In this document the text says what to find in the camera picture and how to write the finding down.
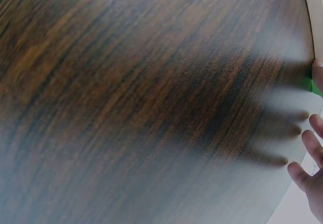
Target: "wood grain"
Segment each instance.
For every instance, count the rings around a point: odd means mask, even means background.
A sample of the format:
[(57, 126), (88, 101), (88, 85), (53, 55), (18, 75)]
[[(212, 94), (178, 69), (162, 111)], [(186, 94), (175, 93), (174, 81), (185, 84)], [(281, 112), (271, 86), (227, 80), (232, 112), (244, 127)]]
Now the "wood grain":
[(0, 0), (3, 223), (266, 223), (305, 153), (305, 0)]

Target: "table top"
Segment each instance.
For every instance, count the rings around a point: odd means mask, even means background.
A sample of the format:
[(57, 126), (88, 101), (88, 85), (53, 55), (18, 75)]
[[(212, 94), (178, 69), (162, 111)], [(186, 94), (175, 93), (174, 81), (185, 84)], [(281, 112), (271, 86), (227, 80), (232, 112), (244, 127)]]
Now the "table top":
[(0, 0), (4, 223), (266, 223), (321, 110), (305, 0)]

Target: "fingertip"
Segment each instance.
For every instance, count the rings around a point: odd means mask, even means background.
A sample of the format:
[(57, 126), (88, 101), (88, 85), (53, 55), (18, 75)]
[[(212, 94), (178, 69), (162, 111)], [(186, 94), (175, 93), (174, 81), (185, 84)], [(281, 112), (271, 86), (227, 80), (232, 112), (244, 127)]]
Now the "fingertip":
[(315, 60), (312, 64), (312, 78), (315, 85), (323, 91), (323, 62)]
[(307, 142), (308, 140), (311, 139), (312, 135), (313, 135), (313, 132), (311, 130), (305, 130), (302, 133), (302, 141)]

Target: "green object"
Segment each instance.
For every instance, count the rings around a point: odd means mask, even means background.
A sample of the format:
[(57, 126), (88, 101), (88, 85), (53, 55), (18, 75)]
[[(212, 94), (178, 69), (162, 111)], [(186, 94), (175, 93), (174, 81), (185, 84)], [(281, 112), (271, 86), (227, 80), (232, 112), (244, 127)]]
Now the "green object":
[(314, 84), (314, 81), (311, 80), (311, 83), (312, 83), (312, 92), (314, 94), (317, 94), (319, 96), (323, 96), (322, 92), (317, 88), (317, 86)]

